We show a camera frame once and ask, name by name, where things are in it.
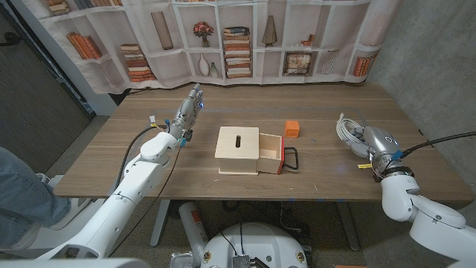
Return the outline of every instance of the gray wall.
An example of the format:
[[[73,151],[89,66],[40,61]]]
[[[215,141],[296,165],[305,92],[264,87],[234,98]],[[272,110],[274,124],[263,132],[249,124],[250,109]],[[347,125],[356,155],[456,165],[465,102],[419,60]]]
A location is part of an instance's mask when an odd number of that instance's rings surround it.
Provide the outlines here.
[[[367,82],[383,85],[429,139],[476,131],[475,61],[476,1],[405,0]],[[476,191],[476,137],[435,147]]]

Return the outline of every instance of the person's leg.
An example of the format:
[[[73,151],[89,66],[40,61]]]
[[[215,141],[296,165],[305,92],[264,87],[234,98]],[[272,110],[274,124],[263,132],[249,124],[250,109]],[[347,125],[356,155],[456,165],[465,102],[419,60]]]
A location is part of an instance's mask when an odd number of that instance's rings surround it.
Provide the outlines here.
[[[0,248],[26,249],[35,241],[39,224],[0,209]]]
[[[0,208],[28,220],[51,226],[70,210],[71,201],[53,194],[31,168],[0,147]]]

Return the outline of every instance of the yellow tag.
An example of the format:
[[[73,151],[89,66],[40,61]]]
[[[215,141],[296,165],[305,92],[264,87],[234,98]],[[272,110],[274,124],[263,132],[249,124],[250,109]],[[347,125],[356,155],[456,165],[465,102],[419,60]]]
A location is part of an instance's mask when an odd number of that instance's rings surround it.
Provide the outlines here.
[[[372,168],[372,164],[360,164],[360,165],[357,165],[358,168]]]

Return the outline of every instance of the flower vase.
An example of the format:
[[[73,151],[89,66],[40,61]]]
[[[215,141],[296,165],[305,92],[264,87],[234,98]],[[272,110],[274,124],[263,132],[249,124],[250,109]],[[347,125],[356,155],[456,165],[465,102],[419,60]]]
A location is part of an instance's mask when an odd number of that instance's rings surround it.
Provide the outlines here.
[[[215,63],[211,63],[210,76],[215,78],[218,77],[218,69],[216,68]]]
[[[208,61],[203,57],[203,54],[200,54],[199,71],[203,76],[210,74],[210,66],[208,65]]]
[[[207,36],[202,36],[202,47],[204,48],[210,47],[210,43],[207,40]]]

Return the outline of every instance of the bookshelf backdrop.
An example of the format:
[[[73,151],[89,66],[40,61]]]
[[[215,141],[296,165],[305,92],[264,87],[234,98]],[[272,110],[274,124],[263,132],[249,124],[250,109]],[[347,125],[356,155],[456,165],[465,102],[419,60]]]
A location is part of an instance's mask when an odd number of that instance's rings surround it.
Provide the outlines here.
[[[192,81],[218,85],[361,82],[378,60],[377,54],[402,3],[402,0],[22,1],[98,94],[146,86],[173,88]],[[208,46],[204,47],[204,39],[194,33],[198,22],[207,22],[213,28],[213,33],[206,37]],[[230,36],[234,30],[229,28],[233,27],[242,31],[238,33],[240,37]],[[91,48],[90,52],[83,51],[82,55],[71,37],[79,42],[89,41],[91,45],[86,43],[86,48]],[[228,50],[238,49],[230,44],[234,40],[249,40],[248,47],[243,42],[238,45],[249,54],[240,56],[243,61],[235,62],[240,64],[236,69],[229,65],[229,57],[238,56],[228,54],[235,53]],[[125,57],[126,48],[121,49],[122,45],[138,46],[139,57],[134,57],[137,61]],[[214,65],[205,73],[202,55],[209,68]]]

